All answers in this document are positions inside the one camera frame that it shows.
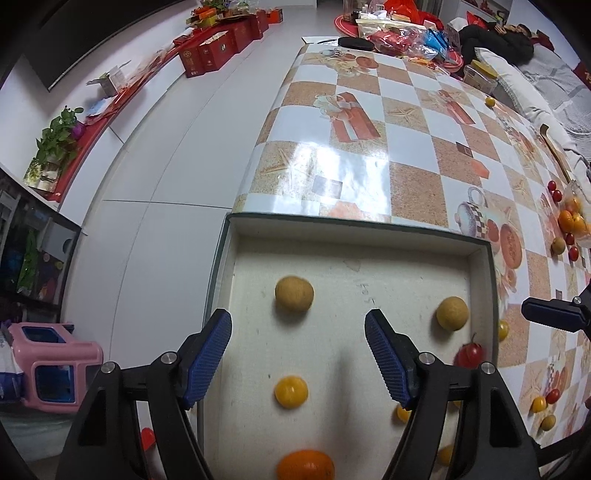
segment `checkered tablecloth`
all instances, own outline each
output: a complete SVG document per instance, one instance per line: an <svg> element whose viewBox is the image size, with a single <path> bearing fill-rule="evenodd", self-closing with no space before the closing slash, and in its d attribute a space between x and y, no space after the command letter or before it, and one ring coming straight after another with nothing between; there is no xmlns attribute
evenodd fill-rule
<svg viewBox="0 0 591 480"><path fill-rule="evenodd" d="M552 257L560 234L546 185L564 178L530 123L445 73L380 54L304 46L267 116L234 205L424 226L486 238L511 333L498 366L543 446L577 430L591 395L591 342L526 321L527 297L571 299L591 277ZM551 388L560 400L530 414ZM539 430L549 413L557 425Z"/></svg>

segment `yellow lid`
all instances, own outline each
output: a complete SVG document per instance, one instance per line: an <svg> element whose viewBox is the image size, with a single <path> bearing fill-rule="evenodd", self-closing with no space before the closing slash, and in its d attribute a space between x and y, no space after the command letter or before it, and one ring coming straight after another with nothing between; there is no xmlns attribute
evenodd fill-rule
<svg viewBox="0 0 591 480"><path fill-rule="evenodd" d="M496 80L497 77L499 76L499 74L495 71L495 69L493 69L492 67L489 67L488 65L483 64L481 61L478 61L478 60L472 60L470 67L474 68L477 72L479 72L483 75L486 75L487 77L490 77L494 80Z"/></svg>

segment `black clothes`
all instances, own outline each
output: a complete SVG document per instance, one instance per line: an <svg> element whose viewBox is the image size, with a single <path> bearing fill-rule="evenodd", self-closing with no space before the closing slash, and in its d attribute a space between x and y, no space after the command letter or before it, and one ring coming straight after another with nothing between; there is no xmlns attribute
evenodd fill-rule
<svg viewBox="0 0 591 480"><path fill-rule="evenodd" d="M523 65L534 57L534 45L531 39L523 33L508 31L505 35L499 35L494 30L494 22L488 26L492 30L478 25L468 25L460 30L464 65L470 65L472 60L476 58L474 52L476 47L487 48L512 65Z"/></svg>

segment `person lying on sofa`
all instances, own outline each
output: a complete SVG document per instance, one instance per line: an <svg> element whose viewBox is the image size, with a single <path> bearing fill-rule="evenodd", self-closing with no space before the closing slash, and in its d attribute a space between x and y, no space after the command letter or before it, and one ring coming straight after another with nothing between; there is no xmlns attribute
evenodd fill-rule
<svg viewBox="0 0 591 480"><path fill-rule="evenodd" d="M460 30L464 65L470 65L476 58L475 48L487 48L516 66L528 63L533 58L534 45L531 41L531 31L525 25L501 27L495 22L490 22L486 26L488 29L478 25L468 25Z"/></svg>

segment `red cushion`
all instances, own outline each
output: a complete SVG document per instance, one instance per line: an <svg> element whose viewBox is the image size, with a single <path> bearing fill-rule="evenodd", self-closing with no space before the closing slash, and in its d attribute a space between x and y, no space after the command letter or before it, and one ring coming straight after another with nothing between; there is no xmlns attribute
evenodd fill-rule
<svg viewBox="0 0 591 480"><path fill-rule="evenodd" d="M486 28L486 22L471 12L466 12L466 20L468 20L468 25L478 25L479 27Z"/></svg>

